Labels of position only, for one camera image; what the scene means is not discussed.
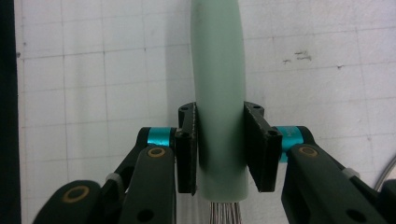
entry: silicone tube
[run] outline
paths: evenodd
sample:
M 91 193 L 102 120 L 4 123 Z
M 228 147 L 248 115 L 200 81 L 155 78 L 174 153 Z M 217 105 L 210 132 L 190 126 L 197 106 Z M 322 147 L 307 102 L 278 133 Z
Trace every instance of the silicone tube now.
M 191 53 L 199 118 L 199 190 L 214 203 L 248 196 L 245 59 L 236 0 L 192 0 Z

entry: brass screw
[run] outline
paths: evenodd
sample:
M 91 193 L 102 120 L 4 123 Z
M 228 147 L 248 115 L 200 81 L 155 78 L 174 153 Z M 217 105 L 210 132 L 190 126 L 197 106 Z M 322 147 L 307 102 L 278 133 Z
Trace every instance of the brass screw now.
M 300 147 L 298 151 L 307 157 L 316 157 L 318 155 L 317 151 L 312 147 Z
M 154 147 L 148 151 L 148 155 L 152 158 L 159 158 L 165 155 L 165 149 L 160 147 Z
M 64 196 L 62 197 L 62 201 L 64 203 L 76 203 L 82 199 L 84 199 L 90 193 L 90 189 L 87 186 L 76 186 L 72 189 L 68 190 Z

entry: white grid background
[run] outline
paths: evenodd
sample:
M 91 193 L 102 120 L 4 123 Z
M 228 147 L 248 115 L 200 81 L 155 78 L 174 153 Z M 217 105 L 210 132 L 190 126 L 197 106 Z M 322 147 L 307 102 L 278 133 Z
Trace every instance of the white grid background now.
M 247 100 L 272 125 L 309 127 L 372 186 L 396 153 L 396 1 L 239 3 Z M 190 5 L 15 0 L 23 223 L 67 182 L 103 184 L 141 127 L 177 126 L 178 107 L 194 101 Z M 245 223 L 287 223 L 285 169 L 276 193 L 250 180 Z M 178 222 L 207 222 L 207 209 L 182 195 Z

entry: light green cylinder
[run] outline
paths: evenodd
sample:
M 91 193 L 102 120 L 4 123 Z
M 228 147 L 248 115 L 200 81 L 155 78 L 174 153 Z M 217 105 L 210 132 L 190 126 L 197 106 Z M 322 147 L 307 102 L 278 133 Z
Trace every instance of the light green cylinder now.
M 214 203 L 248 196 L 245 59 L 236 0 L 192 0 L 191 48 L 199 118 L 199 190 Z

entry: metal bristles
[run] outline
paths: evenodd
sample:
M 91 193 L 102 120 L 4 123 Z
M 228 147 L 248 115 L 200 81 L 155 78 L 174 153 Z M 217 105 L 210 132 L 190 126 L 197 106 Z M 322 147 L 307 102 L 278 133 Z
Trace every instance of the metal bristles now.
M 210 203 L 210 224 L 242 224 L 239 203 Z

